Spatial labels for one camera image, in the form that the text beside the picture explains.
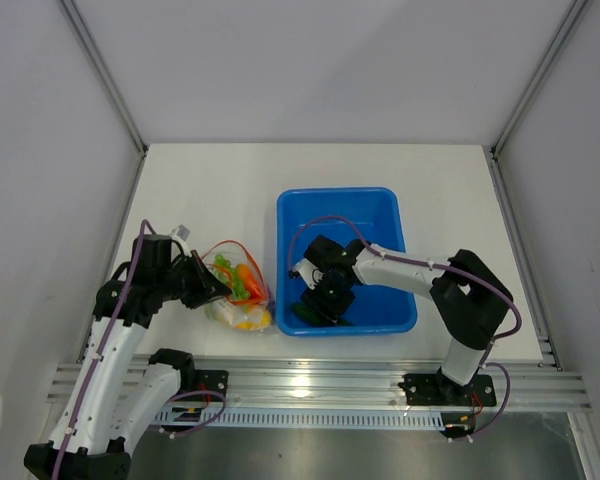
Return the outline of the green grapes toy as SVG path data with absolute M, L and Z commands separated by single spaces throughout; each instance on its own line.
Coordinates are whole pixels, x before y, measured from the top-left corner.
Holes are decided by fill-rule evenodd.
M 233 266 L 231 261 L 225 258 L 222 254 L 215 255 L 212 264 L 213 273 L 223 284 L 230 288 L 230 299 L 236 302 L 249 300 L 240 296 L 239 287 L 237 286 L 235 268 L 236 267 Z

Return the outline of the white cauliflower toy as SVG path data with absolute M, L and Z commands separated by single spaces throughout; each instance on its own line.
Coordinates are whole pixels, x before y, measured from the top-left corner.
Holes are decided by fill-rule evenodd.
M 205 307 L 205 315 L 211 319 L 228 326 L 234 326 L 241 318 L 242 310 L 226 299 L 220 299 Z

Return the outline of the dark green cucumber toy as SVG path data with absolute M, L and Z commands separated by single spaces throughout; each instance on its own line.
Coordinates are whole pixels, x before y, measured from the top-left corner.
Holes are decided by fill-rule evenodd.
M 352 324 L 343 318 L 332 319 L 320 312 L 315 311 L 309 306 L 295 302 L 291 305 L 291 311 L 305 324 L 314 328 L 328 327 L 351 327 Z

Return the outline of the clear zip top bag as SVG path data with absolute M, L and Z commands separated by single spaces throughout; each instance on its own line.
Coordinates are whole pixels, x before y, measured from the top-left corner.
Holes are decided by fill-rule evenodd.
M 274 297 L 258 263 L 242 243 L 220 241 L 202 260 L 230 290 L 228 296 L 205 307 L 209 320 L 245 332 L 262 332 L 273 325 Z

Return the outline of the yellow orange mango toy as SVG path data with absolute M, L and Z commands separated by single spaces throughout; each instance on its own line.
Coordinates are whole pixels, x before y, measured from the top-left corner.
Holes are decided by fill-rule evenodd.
M 262 331 L 272 324 L 272 315 L 266 308 L 254 307 L 244 311 L 234 327 L 244 331 Z

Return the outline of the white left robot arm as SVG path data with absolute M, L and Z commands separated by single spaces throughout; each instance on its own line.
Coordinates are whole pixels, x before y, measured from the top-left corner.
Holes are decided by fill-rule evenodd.
M 96 294 L 80 372 L 49 439 L 28 447 L 25 468 L 37 479 L 125 479 L 133 452 L 163 406 L 173 400 L 226 401 L 223 387 L 201 382 L 191 354 L 160 348 L 131 394 L 124 379 L 152 318 L 167 302 L 197 309 L 230 294 L 198 253 L 187 230 L 167 235 L 142 226 L 130 261 Z

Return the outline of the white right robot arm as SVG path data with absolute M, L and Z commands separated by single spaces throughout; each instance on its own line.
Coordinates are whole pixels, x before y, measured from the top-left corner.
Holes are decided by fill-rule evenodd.
M 306 320 L 342 326 L 356 286 L 379 286 L 431 301 L 451 336 L 442 365 L 419 383 L 405 375 L 400 388 L 421 405 L 460 406 L 480 393 L 475 379 L 505 317 L 514 308 L 509 290 L 472 251 L 443 262 L 416 259 L 364 239 L 347 245 L 317 236 L 288 274 L 305 290 L 294 309 Z

